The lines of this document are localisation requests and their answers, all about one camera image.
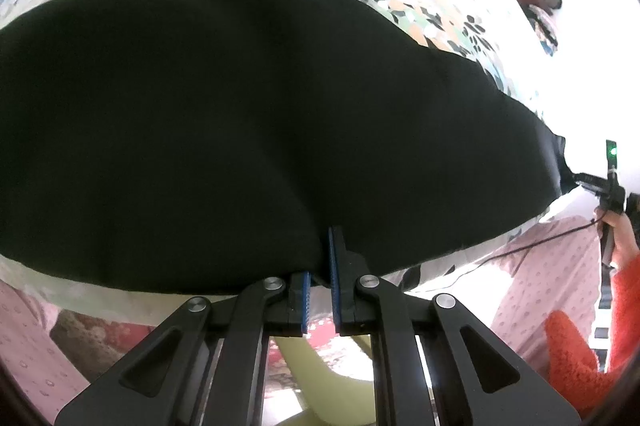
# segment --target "black cable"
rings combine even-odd
[[[482,265],[492,261],[492,260],[498,260],[500,258],[504,258],[505,256],[509,256],[511,254],[516,254],[517,252],[521,252],[524,251],[525,249],[533,249],[534,247],[541,245],[543,243],[546,243],[548,241],[551,240],[555,240],[556,238],[560,238],[563,236],[566,236],[567,234],[571,234],[572,232],[577,232],[577,231],[581,231],[582,229],[586,229],[588,227],[591,227],[592,225],[597,225],[598,223],[600,223],[602,221],[602,219],[604,218],[604,215],[601,216],[599,219],[592,219],[589,223],[585,224],[585,225],[581,225],[580,227],[574,227],[573,229],[569,229],[568,231],[564,231],[561,232],[559,234],[555,234],[554,236],[549,236],[548,238],[545,238],[543,240],[539,240],[536,241],[534,243],[530,243],[529,245],[525,245],[524,247],[519,247],[517,249],[514,249],[512,251],[509,252],[503,252],[502,254],[496,255],[496,256],[491,256],[491,258],[487,258],[486,260],[484,260],[484,262],[482,262],[480,265],[478,265],[475,269],[471,269],[470,271],[467,272],[463,272],[460,276],[458,276],[453,283],[446,285],[445,287],[437,287],[435,289],[429,289],[429,292],[432,291],[440,291],[443,289],[448,289],[449,287],[453,287],[453,285],[455,285],[456,283],[458,283],[458,280],[460,278],[462,278],[463,276],[466,276],[467,274],[471,274],[472,272],[475,272],[476,270],[478,270],[479,268],[481,268]]]

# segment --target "person's hand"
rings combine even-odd
[[[634,230],[631,226],[629,217],[622,213],[614,213],[613,211],[607,211],[604,216],[601,209],[596,209],[596,217],[602,217],[602,221],[608,223],[613,230],[613,238],[615,241],[615,247],[611,255],[611,265],[622,270],[629,263],[640,255],[640,249],[636,244],[636,237],[634,236]],[[598,224],[598,235],[602,236],[602,222]]]

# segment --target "orange fuzzy sweater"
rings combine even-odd
[[[549,383],[581,417],[601,403],[640,344],[640,257],[613,276],[611,289],[611,351],[606,373],[598,372],[595,353],[566,314],[556,311],[545,322]]]

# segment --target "black fabric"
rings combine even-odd
[[[357,0],[54,0],[0,32],[0,252],[123,289],[387,273],[571,186],[562,140],[474,62]]]
[[[414,265],[410,267],[402,275],[402,279],[398,284],[402,292],[408,292],[414,290],[420,284],[420,265]]]

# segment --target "pink patterned fabric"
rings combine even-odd
[[[0,281],[0,362],[52,424],[88,385],[49,337],[57,312]]]
[[[579,216],[539,223],[504,250],[508,252],[588,221]],[[564,311],[583,339],[591,334],[600,299],[600,240],[593,225],[494,263],[513,283],[504,295],[491,329],[541,376],[548,376],[545,320]]]

